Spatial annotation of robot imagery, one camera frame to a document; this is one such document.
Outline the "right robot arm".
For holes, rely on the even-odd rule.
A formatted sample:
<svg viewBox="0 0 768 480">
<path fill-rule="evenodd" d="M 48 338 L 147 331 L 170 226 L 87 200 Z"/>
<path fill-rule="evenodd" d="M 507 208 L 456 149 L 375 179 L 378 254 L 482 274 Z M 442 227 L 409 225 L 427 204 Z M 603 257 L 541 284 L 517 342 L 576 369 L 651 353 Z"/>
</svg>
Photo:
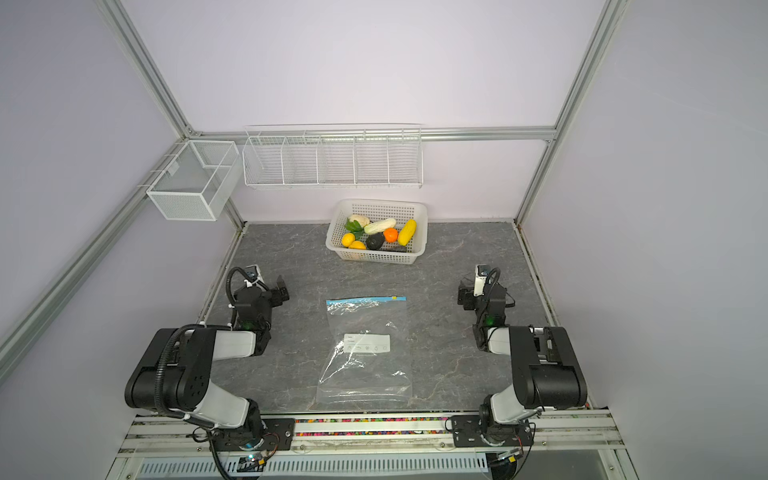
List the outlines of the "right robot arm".
<svg viewBox="0 0 768 480">
<path fill-rule="evenodd" d="M 546 408 L 586 406 L 587 383 L 563 327 L 506 322 L 506 311 L 515 300 L 499 283 L 500 276 L 497 267 L 476 265 L 473 276 L 459 283 L 457 304 L 475 314 L 472 331 L 478 350 L 510 361 L 511 384 L 485 398 L 477 434 L 491 446 L 524 445 L 533 441 L 530 419 Z"/>
</svg>

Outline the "clear zip top bag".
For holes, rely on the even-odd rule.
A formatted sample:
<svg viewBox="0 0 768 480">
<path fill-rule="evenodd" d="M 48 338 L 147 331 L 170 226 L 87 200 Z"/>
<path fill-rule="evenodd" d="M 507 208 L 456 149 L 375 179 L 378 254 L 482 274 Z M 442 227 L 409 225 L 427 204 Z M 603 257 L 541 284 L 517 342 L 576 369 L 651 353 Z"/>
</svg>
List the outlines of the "clear zip top bag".
<svg viewBox="0 0 768 480">
<path fill-rule="evenodd" d="M 333 346 L 316 402 L 334 408 L 406 406 L 413 395 L 407 299 L 379 296 L 328 300 Z"/>
</svg>

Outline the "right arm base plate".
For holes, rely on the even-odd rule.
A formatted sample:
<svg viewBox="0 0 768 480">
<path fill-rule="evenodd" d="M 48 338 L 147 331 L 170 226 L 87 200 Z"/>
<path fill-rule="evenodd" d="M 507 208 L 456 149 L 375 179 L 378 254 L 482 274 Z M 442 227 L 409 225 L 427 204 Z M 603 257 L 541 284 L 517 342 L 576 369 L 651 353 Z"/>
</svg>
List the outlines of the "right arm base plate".
<svg viewBox="0 0 768 480">
<path fill-rule="evenodd" d="M 452 415 L 445 421 L 455 447 L 528 447 L 533 444 L 529 423 L 500 424 L 478 413 Z"/>
</svg>

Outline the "white plastic basket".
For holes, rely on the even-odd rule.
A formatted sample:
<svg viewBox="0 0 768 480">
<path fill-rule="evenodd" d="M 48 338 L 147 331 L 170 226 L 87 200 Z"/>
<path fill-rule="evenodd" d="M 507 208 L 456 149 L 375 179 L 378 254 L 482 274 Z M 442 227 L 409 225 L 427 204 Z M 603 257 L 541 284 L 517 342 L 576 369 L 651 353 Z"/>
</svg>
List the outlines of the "white plastic basket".
<svg viewBox="0 0 768 480">
<path fill-rule="evenodd" d="M 420 203 L 342 200 L 326 247 L 349 261 L 412 264 L 426 249 L 428 211 Z"/>
</svg>

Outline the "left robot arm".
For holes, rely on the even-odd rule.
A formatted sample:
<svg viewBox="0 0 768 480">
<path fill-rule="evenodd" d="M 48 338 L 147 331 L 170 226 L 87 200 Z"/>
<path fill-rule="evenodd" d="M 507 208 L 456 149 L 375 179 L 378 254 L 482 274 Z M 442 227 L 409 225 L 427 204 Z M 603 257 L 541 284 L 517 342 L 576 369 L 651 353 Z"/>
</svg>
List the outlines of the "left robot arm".
<svg viewBox="0 0 768 480">
<path fill-rule="evenodd" d="M 211 372 L 220 360 L 263 355 L 272 337 L 273 310 L 290 293 L 281 276 L 266 283 L 257 265 L 230 268 L 224 291 L 229 321 L 158 330 L 127 381 L 124 401 L 216 438 L 233 437 L 240 449 L 254 450 L 268 435 L 257 402 L 218 386 Z"/>
</svg>

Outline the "orange fruit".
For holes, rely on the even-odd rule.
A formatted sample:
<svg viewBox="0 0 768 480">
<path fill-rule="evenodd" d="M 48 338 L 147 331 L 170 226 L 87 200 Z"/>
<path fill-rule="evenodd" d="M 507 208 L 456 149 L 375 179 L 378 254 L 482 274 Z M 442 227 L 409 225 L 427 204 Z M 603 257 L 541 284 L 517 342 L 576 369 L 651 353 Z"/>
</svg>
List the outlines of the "orange fruit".
<svg viewBox="0 0 768 480">
<path fill-rule="evenodd" d="M 399 232 L 396 228 L 388 228 L 383 232 L 383 235 L 387 243 L 396 243 L 398 241 Z"/>
</svg>

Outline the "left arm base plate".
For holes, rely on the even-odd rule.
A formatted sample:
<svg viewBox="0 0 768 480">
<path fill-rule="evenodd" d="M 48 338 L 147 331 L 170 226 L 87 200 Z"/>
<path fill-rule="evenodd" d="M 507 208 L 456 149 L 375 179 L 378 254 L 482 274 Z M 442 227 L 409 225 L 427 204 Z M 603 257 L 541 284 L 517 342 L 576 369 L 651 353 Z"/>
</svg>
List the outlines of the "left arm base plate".
<svg viewBox="0 0 768 480">
<path fill-rule="evenodd" d="M 223 430 L 213 433 L 218 452 L 287 451 L 295 435 L 296 420 L 274 417 L 262 420 L 261 436 L 252 436 L 244 430 Z"/>
</svg>

